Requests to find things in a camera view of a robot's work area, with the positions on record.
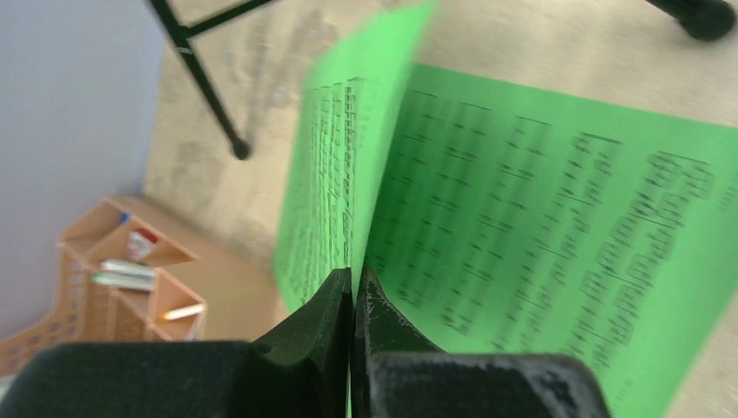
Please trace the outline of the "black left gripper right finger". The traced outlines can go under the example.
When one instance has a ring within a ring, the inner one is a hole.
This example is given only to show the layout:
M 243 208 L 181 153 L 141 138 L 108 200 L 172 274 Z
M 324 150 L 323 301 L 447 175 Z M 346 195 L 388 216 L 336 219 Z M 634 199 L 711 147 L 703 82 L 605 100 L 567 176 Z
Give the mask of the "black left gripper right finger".
M 354 417 L 609 417 L 600 384 L 563 354 L 451 354 L 363 269 L 351 354 Z

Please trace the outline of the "green sheet music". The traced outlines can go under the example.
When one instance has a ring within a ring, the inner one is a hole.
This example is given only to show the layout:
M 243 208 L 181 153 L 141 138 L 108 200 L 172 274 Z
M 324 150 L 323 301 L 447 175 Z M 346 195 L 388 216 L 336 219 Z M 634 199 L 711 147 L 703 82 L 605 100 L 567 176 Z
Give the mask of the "green sheet music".
M 435 9 L 382 11 L 308 72 L 272 270 L 290 311 L 335 269 L 357 285 L 415 51 Z
M 737 285 L 737 130 L 418 65 L 366 249 L 437 345 L 662 417 Z

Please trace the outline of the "black music stand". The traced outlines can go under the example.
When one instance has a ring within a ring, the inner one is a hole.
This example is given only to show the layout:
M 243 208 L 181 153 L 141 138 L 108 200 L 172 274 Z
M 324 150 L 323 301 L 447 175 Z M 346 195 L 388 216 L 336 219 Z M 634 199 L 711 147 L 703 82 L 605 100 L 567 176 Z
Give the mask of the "black music stand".
M 229 118 L 218 94 L 215 92 L 199 56 L 192 46 L 190 39 L 206 33 L 209 30 L 227 24 L 242 17 L 255 9 L 269 4 L 270 0 L 242 1 L 234 5 L 215 11 L 192 24 L 182 24 L 170 3 L 165 0 L 147 1 L 154 16 L 163 26 L 164 32 L 171 41 L 184 67 L 193 79 L 203 99 L 208 104 L 211 113 L 231 146 L 233 156 L 238 160 L 246 160 L 252 153 L 251 140 L 241 138 L 235 125 Z

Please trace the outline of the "peach plastic file organizer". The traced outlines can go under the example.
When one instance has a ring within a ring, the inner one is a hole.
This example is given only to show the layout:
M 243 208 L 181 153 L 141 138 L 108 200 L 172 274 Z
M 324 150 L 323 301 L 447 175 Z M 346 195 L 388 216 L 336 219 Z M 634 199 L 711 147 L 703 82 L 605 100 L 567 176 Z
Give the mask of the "peach plastic file organizer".
M 57 248 L 57 304 L 2 341 L 2 375 L 66 341 L 254 340 L 287 315 L 269 273 L 145 199 L 104 199 Z

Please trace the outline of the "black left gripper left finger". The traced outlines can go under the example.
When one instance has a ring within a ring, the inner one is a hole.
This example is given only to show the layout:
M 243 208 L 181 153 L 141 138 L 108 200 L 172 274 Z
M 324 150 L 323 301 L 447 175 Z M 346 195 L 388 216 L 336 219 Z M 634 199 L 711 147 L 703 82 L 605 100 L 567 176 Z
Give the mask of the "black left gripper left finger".
M 258 339 L 70 342 L 14 379 L 4 417 L 343 417 L 348 269 Z

